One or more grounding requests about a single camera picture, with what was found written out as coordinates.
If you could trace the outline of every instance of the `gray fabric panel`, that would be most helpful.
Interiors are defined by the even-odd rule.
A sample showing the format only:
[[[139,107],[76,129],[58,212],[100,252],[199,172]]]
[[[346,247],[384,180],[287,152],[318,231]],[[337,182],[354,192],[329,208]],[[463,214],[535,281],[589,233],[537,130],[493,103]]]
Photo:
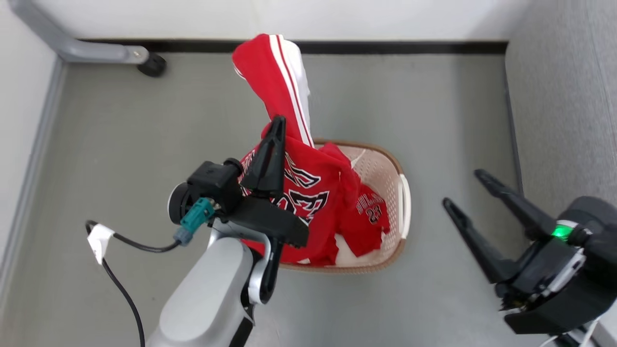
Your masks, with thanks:
[[[508,46],[523,190],[552,214],[585,194],[617,203],[616,15],[614,0],[540,0]]]

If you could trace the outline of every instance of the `teal connector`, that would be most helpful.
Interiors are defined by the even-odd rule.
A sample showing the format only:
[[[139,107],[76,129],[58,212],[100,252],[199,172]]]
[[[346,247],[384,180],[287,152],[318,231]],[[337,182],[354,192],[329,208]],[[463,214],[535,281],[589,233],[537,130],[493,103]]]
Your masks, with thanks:
[[[210,201],[206,198],[199,198],[195,204],[191,207],[189,212],[182,218],[180,225],[193,234],[197,229],[209,220],[214,215],[214,207],[210,204]]]

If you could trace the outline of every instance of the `gray metal bar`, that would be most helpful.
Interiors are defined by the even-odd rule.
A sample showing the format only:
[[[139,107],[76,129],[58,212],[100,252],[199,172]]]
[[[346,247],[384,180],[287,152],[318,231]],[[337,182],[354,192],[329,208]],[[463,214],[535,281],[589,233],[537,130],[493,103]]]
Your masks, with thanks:
[[[142,46],[90,43],[72,38],[39,10],[32,0],[9,0],[13,12],[67,62],[142,64],[149,53]]]

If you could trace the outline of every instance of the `basket handle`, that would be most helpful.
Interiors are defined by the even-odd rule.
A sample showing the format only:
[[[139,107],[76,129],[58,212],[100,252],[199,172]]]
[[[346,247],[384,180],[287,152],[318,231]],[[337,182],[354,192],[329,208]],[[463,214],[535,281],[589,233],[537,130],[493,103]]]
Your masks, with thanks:
[[[412,224],[412,194],[405,175],[400,174],[399,177],[399,231],[400,237],[406,239]]]

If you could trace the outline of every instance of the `green led light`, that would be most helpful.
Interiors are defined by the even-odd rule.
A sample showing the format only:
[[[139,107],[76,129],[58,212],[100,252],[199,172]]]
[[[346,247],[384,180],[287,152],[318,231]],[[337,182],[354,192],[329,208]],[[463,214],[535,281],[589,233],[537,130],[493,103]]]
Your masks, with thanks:
[[[565,225],[557,225],[552,235],[561,241],[566,242],[568,241],[568,236],[570,236],[572,230],[574,230],[574,228],[567,227]]]

